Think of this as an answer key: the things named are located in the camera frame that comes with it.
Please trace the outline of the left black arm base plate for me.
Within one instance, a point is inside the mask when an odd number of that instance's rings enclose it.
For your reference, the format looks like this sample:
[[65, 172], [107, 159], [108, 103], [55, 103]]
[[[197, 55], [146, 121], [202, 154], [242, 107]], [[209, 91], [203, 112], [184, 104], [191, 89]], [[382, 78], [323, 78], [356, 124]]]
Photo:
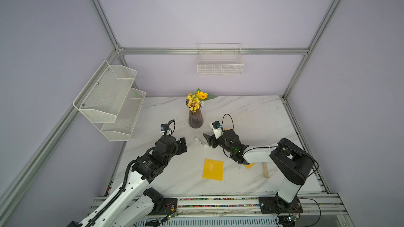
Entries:
[[154, 203], [152, 211], [147, 216], [169, 215], [177, 210], [177, 198], [163, 198], [161, 202]]

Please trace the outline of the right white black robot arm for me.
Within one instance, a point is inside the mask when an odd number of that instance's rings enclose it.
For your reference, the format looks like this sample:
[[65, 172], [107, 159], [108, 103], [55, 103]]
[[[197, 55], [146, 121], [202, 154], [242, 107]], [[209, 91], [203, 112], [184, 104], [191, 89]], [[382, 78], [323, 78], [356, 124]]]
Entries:
[[225, 156], [239, 165], [274, 163], [284, 175], [280, 190], [275, 195], [277, 204], [289, 207], [297, 194], [318, 167], [318, 162], [292, 141], [282, 138], [275, 146], [244, 145], [234, 130], [214, 129], [212, 135], [203, 134], [212, 148], [221, 147]]

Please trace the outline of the white glue stick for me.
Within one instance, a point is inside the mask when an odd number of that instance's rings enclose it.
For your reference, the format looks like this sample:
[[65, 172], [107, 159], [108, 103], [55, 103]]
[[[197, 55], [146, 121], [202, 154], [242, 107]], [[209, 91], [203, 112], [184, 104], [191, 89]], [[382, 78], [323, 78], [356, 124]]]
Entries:
[[201, 145], [203, 148], [208, 148], [208, 144], [206, 144], [204, 141], [202, 141], [199, 137], [195, 136], [194, 141]]

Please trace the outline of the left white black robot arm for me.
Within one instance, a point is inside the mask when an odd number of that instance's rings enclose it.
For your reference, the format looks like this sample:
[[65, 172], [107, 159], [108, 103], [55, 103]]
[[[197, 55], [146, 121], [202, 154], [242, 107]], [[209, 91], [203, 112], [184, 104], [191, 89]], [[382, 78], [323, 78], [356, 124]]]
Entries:
[[129, 162], [120, 186], [89, 216], [69, 227], [130, 227], [162, 208], [163, 196], [146, 187], [168, 166], [172, 157], [187, 152], [186, 139], [163, 135], [144, 155]]

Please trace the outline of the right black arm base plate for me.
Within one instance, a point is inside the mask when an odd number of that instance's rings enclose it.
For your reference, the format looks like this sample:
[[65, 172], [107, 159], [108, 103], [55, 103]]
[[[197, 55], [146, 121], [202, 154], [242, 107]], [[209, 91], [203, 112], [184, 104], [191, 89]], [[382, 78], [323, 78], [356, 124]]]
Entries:
[[300, 200], [295, 196], [292, 202], [287, 202], [279, 196], [259, 197], [259, 206], [262, 214], [302, 213]]

